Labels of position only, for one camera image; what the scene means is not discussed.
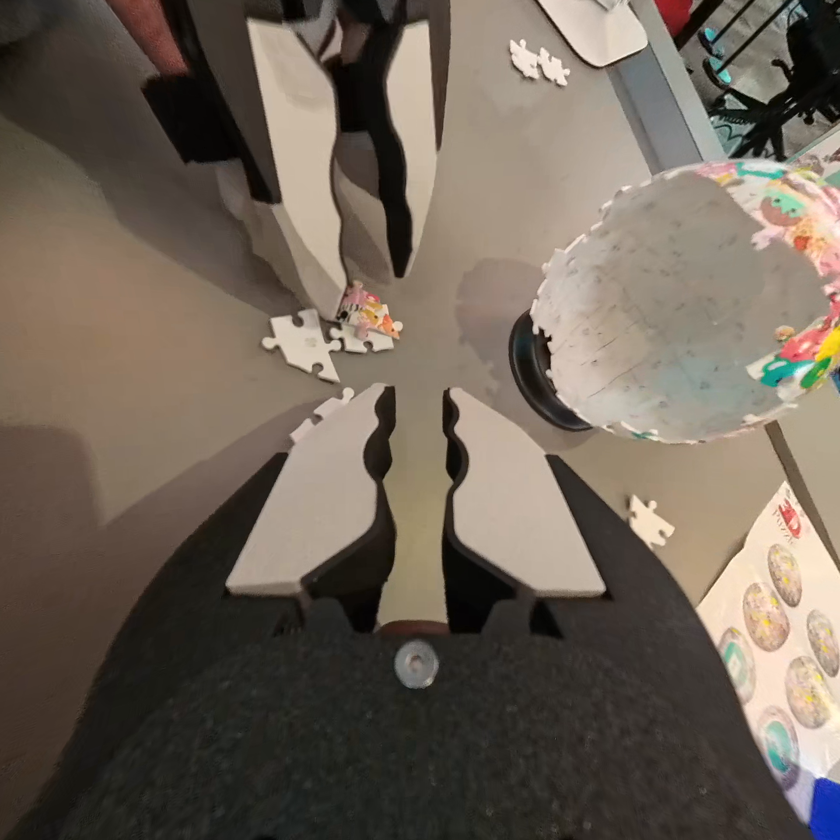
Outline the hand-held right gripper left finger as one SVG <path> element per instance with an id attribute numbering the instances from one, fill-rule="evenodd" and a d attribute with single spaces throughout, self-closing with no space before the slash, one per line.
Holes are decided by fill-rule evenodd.
<path id="1" fill-rule="evenodd" d="M 228 594 L 333 599 L 355 631 L 374 631 L 396 551 L 384 488 L 395 425 L 395 388 L 375 383 L 291 446 Z"/>

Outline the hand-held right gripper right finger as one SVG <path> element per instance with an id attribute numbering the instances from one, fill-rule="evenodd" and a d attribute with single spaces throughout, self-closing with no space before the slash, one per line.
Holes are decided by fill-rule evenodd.
<path id="1" fill-rule="evenodd" d="M 598 570 L 548 454 L 461 387 L 443 397 L 446 470 L 442 568 L 448 629 L 480 634 L 504 602 L 591 600 Z"/>

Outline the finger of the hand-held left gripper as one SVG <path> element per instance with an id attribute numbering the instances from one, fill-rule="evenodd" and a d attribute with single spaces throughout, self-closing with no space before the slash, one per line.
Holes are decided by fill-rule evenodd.
<path id="1" fill-rule="evenodd" d="M 366 43 L 366 123 L 376 164 L 392 276 L 411 272 L 438 161 L 434 61 L 428 18 L 381 27 Z"/>
<path id="2" fill-rule="evenodd" d="M 292 28 L 256 19 L 247 26 L 280 189 L 263 220 L 280 240 L 280 278 L 306 308 L 331 322 L 348 286 L 333 189 L 335 90 Z"/>

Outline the colourful 3D puzzle ball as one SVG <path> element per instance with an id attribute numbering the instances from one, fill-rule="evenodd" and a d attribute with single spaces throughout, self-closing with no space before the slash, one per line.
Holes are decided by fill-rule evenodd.
<path id="1" fill-rule="evenodd" d="M 629 186 L 543 265 L 542 383 L 586 427 L 735 438 L 838 369 L 839 192 L 807 166 L 692 164 Z"/>

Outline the black ball stand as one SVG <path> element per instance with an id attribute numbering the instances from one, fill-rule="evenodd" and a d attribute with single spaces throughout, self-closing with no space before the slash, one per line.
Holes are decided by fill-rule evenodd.
<path id="1" fill-rule="evenodd" d="M 514 323 L 508 342 L 513 380 L 531 409 L 548 424 L 565 432 L 586 433 L 593 426 L 577 416 L 557 396 L 550 377 L 551 352 L 544 332 L 525 311 Z"/>

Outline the person's left hand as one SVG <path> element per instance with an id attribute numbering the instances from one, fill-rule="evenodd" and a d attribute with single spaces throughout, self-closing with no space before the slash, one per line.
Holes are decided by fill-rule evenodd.
<path id="1" fill-rule="evenodd" d="M 107 5 L 161 75 L 190 75 L 161 1 L 107 1 Z"/>

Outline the white board stand base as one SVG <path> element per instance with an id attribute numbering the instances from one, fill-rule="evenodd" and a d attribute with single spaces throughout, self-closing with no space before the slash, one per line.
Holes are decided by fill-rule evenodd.
<path id="1" fill-rule="evenodd" d="M 601 69 L 648 47 L 628 1 L 537 1 L 551 25 L 589 67 Z"/>

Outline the printed instruction sheet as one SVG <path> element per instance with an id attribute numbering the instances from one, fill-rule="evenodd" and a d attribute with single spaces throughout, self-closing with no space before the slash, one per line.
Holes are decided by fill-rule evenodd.
<path id="1" fill-rule="evenodd" d="M 839 573 L 785 482 L 697 608 L 772 776 L 809 827 L 838 782 Z"/>

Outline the black office chair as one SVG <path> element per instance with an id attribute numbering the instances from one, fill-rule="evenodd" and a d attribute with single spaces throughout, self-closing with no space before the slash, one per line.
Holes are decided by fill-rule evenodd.
<path id="1" fill-rule="evenodd" d="M 720 2 L 691 44 L 727 156 L 838 157 L 838 2 Z"/>

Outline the blue storage bin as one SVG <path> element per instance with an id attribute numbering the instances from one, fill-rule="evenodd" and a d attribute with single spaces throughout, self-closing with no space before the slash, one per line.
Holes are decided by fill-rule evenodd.
<path id="1" fill-rule="evenodd" d="M 828 779 L 816 780 L 813 787 L 809 828 L 814 839 L 839 839 L 839 783 Z"/>

